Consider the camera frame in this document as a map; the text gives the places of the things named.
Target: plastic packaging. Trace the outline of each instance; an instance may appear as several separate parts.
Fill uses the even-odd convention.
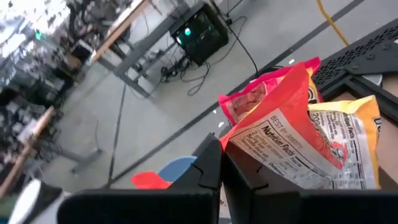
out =
[[[322,132],[308,115],[308,73],[300,63],[220,141],[224,148],[233,142],[305,189],[317,189],[336,177],[346,154]]]
[[[322,101],[311,76],[320,66],[320,60],[315,57],[304,62],[308,72],[308,102],[318,103]],[[235,126],[249,111],[255,108],[266,95],[272,92],[284,79],[285,75],[293,67],[280,68],[274,72],[265,73],[249,83],[243,91],[231,96],[220,95],[219,104],[229,122]]]
[[[312,120],[327,138],[347,149],[347,160],[327,189],[378,189],[376,144],[381,118],[375,96],[309,105]]]

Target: yellow cable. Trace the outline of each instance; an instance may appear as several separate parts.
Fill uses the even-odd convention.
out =
[[[337,35],[340,37],[340,39],[344,42],[345,45],[349,45],[347,39],[344,37],[344,35],[340,32],[340,30],[338,29],[338,27],[336,26],[336,24],[332,21],[332,19],[330,19],[330,16],[328,15],[328,13],[325,11],[325,9],[323,8],[323,4],[321,2],[321,0],[317,0],[318,3],[318,7],[319,10],[322,12],[323,16],[325,16],[326,20],[328,21],[328,23],[334,28],[334,30],[336,31]]]

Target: computer tower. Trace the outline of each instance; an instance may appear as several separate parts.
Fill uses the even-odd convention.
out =
[[[204,2],[184,12],[170,28],[170,35],[197,65],[228,43],[226,27]]]

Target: nutrition facts label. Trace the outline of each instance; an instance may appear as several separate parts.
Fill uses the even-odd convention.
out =
[[[330,141],[341,143],[347,149],[344,167],[327,188],[375,189],[376,181],[362,121],[355,114],[337,111],[312,111],[310,115]]]
[[[334,179],[338,169],[309,145],[276,109],[230,138],[239,148],[293,183],[314,189]]]

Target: concrete floor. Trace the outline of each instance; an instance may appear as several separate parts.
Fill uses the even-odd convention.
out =
[[[229,1],[232,6],[238,0]],[[160,2],[159,7],[162,12],[167,13],[172,9],[172,5],[167,1]],[[350,2],[350,0],[324,1],[324,7],[330,15],[333,15]],[[221,5],[225,8],[227,0],[224,0]],[[348,41],[354,42],[395,19],[397,7],[398,1],[395,0],[365,0],[336,24]],[[145,15],[150,30],[164,18],[165,13],[160,16],[153,8],[147,8]],[[259,68],[325,21],[315,0],[245,0],[231,14],[233,19],[239,16],[248,18],[240,39]],[[242,20],[236,22],[233,24],[233,29],[238,30],[241,24]],[[132,31],[131,41],[133,42],[145,36],[146,25],[142,16],[133,23]],[[208,62],[213,63],[221,58],[230,48],[233,39],[231,36],[229,44],[215,53]],[[167,41],[172,40],[170,37],[164,37],[154,46],[154,49],[164,49]],[[291,59],[306,60],[316,55],[325,58],[343,47],[342,41],[333,29],[328,27],[288,55],[280,65],[288,65]],[[109,57],[117,63],[116,57],[112,55]],[[141,78],[140,84],[147,91],[152,91],[156,86],[162,66],[164,66],[162,62],[153,66],[148,80]],[[199,77],[205,72],[205,67],[188,71],[186,78]],[[187,91],[198,83],[178,81],[161,84],[146,100],[138,99],[127,89],[113,177],[209,108],[217,101],[220,93],[226,94],[231,91],[254,72],[253,64],[248,56],[242,47],[236,44],[222,62],[212,66],[204,85],[194,96],[187,96]],[[71,151],[83,155],[89,153],[96,146],[95,130],[98,122],[98,144],[104,149],[104,153],[78,175],[72,175],[69,172],[74,166],[72,161],[61,157],[55,159],[44,170],[47,182],[59,185],[70,192],[98,188],[107,182],[123,85],[121,80],[110,75],[101,65],[94,65],[89,71],[85,81],[73,92],[64,107],[66,115],[59,124],[62,130],[59,143]],[[128,172],[111,187],[133,188],[129,179],[134,174],[146,170],[158,171],[173,158],[190,155],[208,133],[214,132],[218,135],[227,123],[222,111],[215,109],[189,129],[183,130],[181,135]]]

